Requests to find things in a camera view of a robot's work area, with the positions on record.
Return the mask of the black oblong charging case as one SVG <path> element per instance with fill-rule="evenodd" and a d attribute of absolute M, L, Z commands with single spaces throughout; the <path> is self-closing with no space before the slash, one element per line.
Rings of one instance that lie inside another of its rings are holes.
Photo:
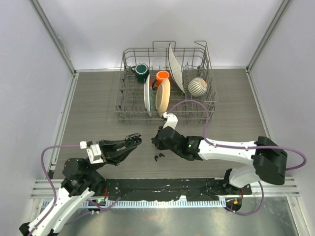
<path fill-rule="evenodd" d="M 134 133 L 125 137 L 125 147 L 138 146 L 142 143 L 141 134 Z"/>

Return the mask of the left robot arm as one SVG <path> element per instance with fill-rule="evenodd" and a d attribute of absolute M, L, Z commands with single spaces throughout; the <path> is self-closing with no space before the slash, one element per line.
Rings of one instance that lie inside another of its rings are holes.
<path fill-rule="evenodd" d="M 70 158 L 63 169 L 64 180 L 56 189 L 51 180 L 53 199 L 33 221 L 19 230 L 24 236 L 56 236 L 73 213 L 92 196 L 100 196 L 106 187 L 105 178 L 98 169 L 106 164 L 118 166 L 142 143 L 141 135 L 134 133 L 123 140 L 81 141 L 77 147 L 87 152 L 86 158 Z"/>

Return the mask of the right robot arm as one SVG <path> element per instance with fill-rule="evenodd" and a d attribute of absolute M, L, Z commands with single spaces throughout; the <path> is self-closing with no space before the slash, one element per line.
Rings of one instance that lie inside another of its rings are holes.
<path fill-rule="evenodd" d="M 170 150 L 187 160 L 223 160 L 243 164 L 225 172 L 222 188 L 234 194 L 248 184 L 264 181 L 273 185 L 285 182 L 287 153 L 267 137 L 257 141 L 224 142 L 201 136 L 184 136 L 172 127 L 160 127 L 152 143 L 158 150 Z"/>

